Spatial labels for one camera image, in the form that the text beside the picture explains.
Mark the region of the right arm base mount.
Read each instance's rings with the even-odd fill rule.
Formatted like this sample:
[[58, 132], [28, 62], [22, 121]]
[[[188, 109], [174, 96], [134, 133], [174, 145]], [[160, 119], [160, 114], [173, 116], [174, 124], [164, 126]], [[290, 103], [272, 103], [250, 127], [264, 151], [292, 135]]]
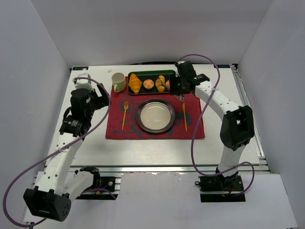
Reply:
[[199, 180], [194, 184], [200, 190], [201, 203], [229, 203], [246, 202], [242, 178], [238, 175], [233, 180], [223, 184], [219, 176], [217, 177], [198, 177]]

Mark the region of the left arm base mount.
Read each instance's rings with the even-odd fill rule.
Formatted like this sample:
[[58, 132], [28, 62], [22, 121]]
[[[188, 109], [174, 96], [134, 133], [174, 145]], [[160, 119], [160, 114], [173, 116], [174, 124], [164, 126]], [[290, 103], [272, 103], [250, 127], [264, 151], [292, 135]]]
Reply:
[[86, 174], [91, 174], [92, 182], [91, 185], [86, 187], [81, 194], [79, 194], [75, 199], [81, 200], [115, 200], [118, 194], [115, 194], [115, 180], [116, 177], [103, 177], [100, 171], [96, 167], [82, 167], [79, 170], [75, 170], [74, 177], [83, 172]]

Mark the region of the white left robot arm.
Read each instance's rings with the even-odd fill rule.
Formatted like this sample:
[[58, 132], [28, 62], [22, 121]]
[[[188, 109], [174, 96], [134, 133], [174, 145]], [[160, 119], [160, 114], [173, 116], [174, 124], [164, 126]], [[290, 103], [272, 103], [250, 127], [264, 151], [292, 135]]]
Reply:
[[41, 218], [64, 221], [71, 203], [87, 189], [101, 186], [101, 176], [95, 167], [82, 167], [69, 182], [69, 172], [76, 152], [87, 133], [92, 130], [91, 120], [96, 110], [109, 105], [109, 94], [102, 85], [97, 95], [90, 83], [77, 83], [71, 92], [71, 106], [67, 108], [56, 145], [59, 153], [52, 156], [33, 189], [26, 189], [23, 199], [31, 214]]

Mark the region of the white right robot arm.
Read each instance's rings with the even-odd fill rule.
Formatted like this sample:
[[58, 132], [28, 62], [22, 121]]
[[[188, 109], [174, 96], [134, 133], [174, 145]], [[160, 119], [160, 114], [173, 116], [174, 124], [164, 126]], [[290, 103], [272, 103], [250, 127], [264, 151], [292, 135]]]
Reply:
[[181, 97], [192, 93], [222, 121], [220, 139], [224, 147], [215, 176], [227, 184], [237, 177], [241, 154], [254, 137], [253, 111], [228, 99], [205, 74], [197, 74], [190, 61], [174, 65], [177, 73], [170, 77], [170, 94]]

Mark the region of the metal serving tongs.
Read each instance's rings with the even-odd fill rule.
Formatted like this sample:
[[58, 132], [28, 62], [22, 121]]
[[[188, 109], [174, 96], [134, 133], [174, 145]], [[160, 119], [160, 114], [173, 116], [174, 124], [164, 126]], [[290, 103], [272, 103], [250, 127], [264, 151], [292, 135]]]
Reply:
[[[161, 84], [162, 86], [167, 90], [167, 91], [170, 91], [170, 87], [164, 83], [162, 80], [161, 80]], [[181, 102], [184, 102], [184, 96], [183, 95], [174, 95], [177, 99], [179, 99]]]

